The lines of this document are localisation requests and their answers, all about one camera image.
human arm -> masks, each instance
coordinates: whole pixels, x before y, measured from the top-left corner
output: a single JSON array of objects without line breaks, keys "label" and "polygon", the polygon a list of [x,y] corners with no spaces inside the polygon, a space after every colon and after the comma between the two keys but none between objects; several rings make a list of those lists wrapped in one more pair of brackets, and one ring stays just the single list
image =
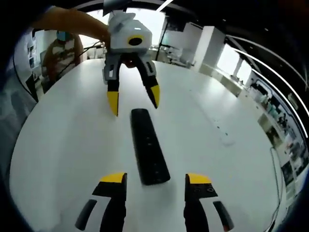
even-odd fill
[{"label": "human arm", "polygon": [[86,35],[107,44],[110,43],[108,27],[99,20],[76,9],[67,10],[53,7],[45,12],[38,21],[32,23],[32,27]]},{"label": "human arm", "polygon": [[81,53],[84,51],[84,47],[81,38],[78,35],[73,35],[73,38],[74,38],[74,61],[75,65],[77,66],[83,60]]}]

person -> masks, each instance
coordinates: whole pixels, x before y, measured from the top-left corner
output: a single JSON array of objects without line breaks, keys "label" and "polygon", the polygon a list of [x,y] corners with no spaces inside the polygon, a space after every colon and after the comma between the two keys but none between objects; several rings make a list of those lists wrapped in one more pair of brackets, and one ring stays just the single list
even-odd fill
[{"label": "person", "polygon": [[284,122],[285,120],[286,120],[286,114],[283,113],[283,115],[279,117],[278,123],[281,124],[281,123]]},{"label": "person", "polygon": [[[82,34],[103,41],[107,47],[110,46],[107,25],[77,10],[50,7],[31,24],[31,27]],[[0,170],[7,185],[15,142],[25,120],[36,104],[26,91],[26,87],[23,87],[24,82],[31,76],[27,52],[29,36],[31,36],[31,29],[15,46],[5,75],[0,79]]]},{"label": "person", "polygon": [[42,66],[46,67],[53,84],[82,61],[82,41],[76,34],[57,31],[55,39],[47,48]]},{"label": "person", "polygon": [[249,88],[255,88],[256,89],[257,83],[253,82],[253,79],[251,78],[251,84]]},{"label": "person", "polygon": [[260,98],[260,103],[261,104],[265,104],[267,102],[268,99],[268,95],[264,94],[261,98]]},{"label": "person", "polygon": [[250,85],[249,88],[253,87],[255,85],[253,78],[250,79]]},{"label": "person", "polygon": [[287,119],[284,120],[284,121],[281,123],[281,126],[282,126],[282,128],[285,130],[286,127],[288,126],[288,120],[287,120]]}]

ceiling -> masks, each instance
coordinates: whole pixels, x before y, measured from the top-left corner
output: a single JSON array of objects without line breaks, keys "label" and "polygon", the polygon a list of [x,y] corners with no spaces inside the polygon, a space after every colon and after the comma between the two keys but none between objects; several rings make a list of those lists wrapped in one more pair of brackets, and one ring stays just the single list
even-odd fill
[{"label": "ceiling", "polygon": [[[163,11],[177,20],[194,22],[200,26],[216,26],[228,35],[233,35],[260,44],[291,64],[305,79],[309,76],[308,26],[309,6],[306,0],[174,0]],[[70,8],[85,2],[92,6],[85,11],[102,9],[102,0],[67,0],[55,5]],[[157,9],[163,0],[134,0],[128,7]],[[297,91],[309,108],[309,88],[305,91],[304,81],[282,60],[264,49],[248,42],[236,40],[250,55],[276,70]],[[273,72],[255,62],[261,74],[276,85],[287,96],[290,89]],[[299,115],[308,120],[302,107]]]}]

white wall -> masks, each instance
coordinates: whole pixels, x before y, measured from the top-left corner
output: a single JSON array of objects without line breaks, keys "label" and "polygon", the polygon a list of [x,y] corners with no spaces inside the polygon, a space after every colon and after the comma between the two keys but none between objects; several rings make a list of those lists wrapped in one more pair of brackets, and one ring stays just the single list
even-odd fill
[{"label": "white wall", "polygon": [[194,54],[197,49],[201,34],[202,29],[193,26],[191,23],[187,23],[183,32],[167,30],[162,43],[190,51],[192,54]]},{"label": "white wall", "polygon": [[37,40],[37,61],[41,63],[40,54],[57,38],[55,30],[40,30],[35,33]]}]

ceiling light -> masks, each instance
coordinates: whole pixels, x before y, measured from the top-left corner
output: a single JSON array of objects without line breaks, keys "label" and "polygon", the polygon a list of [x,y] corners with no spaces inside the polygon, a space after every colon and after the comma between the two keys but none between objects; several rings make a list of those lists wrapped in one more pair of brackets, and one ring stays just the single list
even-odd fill
[{"label": "ceiling light", "polygon": [[169,5],[174,0],[166,0],[156,11],[162,11],[167,5]]},{"label": "ceiling light", "polygon": [[288,105],[291,107],[292,111],[294,112],[294,114],[296,115],[304,133],[305,133],[305,136],[306,138],[308,138],[308,135],[307,135],[307,132],[305,130],[305,127],[304,127],[304,124],[303,122],[301,121],[299,115],[297,114],[296,110],[294,109],[294,107],[292,106],[292,104],[290,103],[290,101],[284,96],[283,93],[280,92],[280,90],[273,84],[271,83],[266,77],[264,77],[262,74],[260,74],[257,70],[254,70],[252,69],[253,72],[255,72],[256,74],[258,74],[260,77],[262,77],[269,85],[271,85],[278,93],[279,95],[281,95],[281,97],[288,103]]}]

